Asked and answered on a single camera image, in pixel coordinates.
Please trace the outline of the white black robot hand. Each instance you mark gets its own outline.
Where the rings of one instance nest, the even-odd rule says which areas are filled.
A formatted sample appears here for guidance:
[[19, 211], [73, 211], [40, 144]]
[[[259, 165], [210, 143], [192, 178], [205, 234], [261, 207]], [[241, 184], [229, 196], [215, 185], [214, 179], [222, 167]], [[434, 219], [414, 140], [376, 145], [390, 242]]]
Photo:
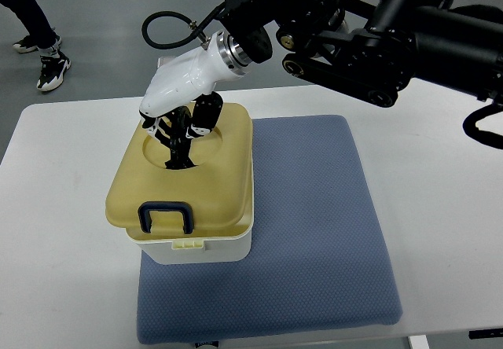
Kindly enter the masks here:
[[[169, 149], [209, 134], [223, 106], [215, 92], [216, 84], [241, 78], [251, 62], [230, 34], [215, 32], [207, 46], [190, 50], [157, 68], [140, 104], [142, 127]], [[163, 121], [169, 113], [190, 102], [195, 106], [187, 124], [168, 126]]]

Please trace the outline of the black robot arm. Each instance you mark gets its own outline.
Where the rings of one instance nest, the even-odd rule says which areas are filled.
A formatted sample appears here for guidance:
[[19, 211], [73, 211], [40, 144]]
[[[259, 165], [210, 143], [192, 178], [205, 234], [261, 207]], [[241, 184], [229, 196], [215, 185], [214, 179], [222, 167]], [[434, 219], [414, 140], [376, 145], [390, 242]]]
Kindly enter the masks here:
[[278, 26], [291, 75], [391, 107], [411, 79], [465, 94], [484, 106], [463, 123], [496, 148], [479, 121], [502, 110], [502, 11], [453, 0], [225, 0], [218, 20], [256, 63], [270, 59], [266, 24]]

